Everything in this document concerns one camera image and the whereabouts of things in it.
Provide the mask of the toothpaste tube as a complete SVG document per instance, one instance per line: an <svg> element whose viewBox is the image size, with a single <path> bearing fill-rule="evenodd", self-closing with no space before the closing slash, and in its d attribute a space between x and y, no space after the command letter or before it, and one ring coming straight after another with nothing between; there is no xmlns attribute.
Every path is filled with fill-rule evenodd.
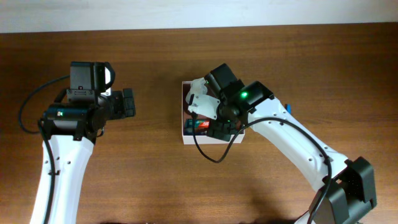
<svg viewBox="0 0 398 224"><path fill-rule="evenodd" d="M195 129L206 129L209 127L209 120L206 119L187 119L184 123L184 128L185 129L192 129L192 127L194 126Z"/></svg>

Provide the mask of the clear pump soap bottle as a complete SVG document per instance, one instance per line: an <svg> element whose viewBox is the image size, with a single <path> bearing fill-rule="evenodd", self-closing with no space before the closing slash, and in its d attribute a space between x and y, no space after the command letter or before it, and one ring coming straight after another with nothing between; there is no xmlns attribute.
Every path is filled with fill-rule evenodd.
<svg viewBox="0 0 398 224"><path fill-rule="evenodd" d="M205 102L209 101L207 97L208 89L205 86L206 84L207 82L204 78L195 79L190 83L190 90L185 97L185 101L188 105L192 104L191 98L193 98L193 100L196 100L196 98L198 97L199 105L202 105Z"/></svg>

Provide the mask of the blue disposable razor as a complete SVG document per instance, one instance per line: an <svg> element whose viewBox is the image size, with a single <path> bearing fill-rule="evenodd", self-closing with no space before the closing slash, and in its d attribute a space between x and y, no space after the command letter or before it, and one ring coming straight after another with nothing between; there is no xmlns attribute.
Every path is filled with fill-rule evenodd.
<svg viewBox="0 0 398 224"><path fill-rule="evenodd" d="M285 109L286 109L286 111L287 111L289 114L292 113L292 107L291 107L290 104L286 104L286 105L285 105Z"/></svg>

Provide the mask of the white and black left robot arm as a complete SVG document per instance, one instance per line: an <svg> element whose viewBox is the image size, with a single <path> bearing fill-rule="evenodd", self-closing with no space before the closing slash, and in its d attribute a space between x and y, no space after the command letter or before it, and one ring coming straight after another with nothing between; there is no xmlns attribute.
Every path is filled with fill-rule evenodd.
<svg viewBox="0 0 398 224"><path fill-rule="evenodd" d="M70 86L38 121L43 162L31 223L75 223L88 161L107 121L136 114L132 89L112 90L109 62L72 62Z"/></svg>

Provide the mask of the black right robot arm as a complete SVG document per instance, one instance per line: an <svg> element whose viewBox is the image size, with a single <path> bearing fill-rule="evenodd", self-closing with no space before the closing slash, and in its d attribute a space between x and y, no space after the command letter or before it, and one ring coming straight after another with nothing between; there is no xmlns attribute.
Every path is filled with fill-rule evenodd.
<svg viewBox="0 0 398 224"><path fill-rule="evenodd" d="M300 124L261 82L245 85L227 64L205 77L220 101L222 121L251 128L288 158L316 195L296 223L357 223L377 205L374 168L363 157L352 161Z"/></svg>

